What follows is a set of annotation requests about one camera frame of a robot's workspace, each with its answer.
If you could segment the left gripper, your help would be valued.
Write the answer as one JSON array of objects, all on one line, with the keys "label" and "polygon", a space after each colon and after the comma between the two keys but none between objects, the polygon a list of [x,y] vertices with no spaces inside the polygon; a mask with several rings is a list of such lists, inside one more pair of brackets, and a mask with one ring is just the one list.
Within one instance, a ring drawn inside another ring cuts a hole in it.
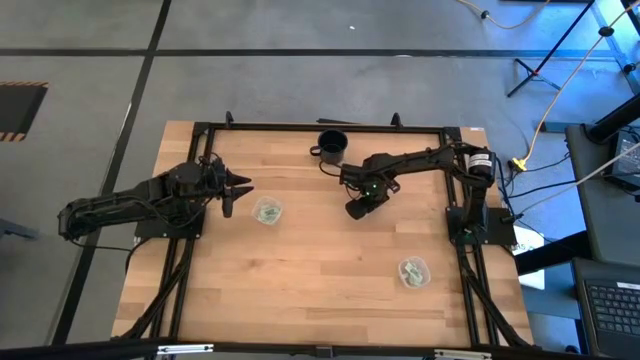
[{"label": "left gripper", "polygon": [[219,156],[215,156],[213,159],[200,156],[198,161],[203,168],[203,178],[208,196],[221,200],[223,216],[230,218],[233,212],[233,199],[239,199],[254,189],[253,186],[231,187],[230,185],[247,184],[252,179],[227,170]]}]

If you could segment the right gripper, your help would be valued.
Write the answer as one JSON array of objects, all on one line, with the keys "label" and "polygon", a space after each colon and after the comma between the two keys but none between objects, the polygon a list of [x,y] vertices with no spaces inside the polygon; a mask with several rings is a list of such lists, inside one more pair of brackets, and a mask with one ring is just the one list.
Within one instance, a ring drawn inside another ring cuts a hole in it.
[{"label": "right gripper", "polygon": [[388,190],[399,190],[394,175],[386,174],[394,162],[390,154],[373,154],[360,166],[343,163],[341,183],[359,196],[345,204],[347,213],[359,220],[389,200]]}]

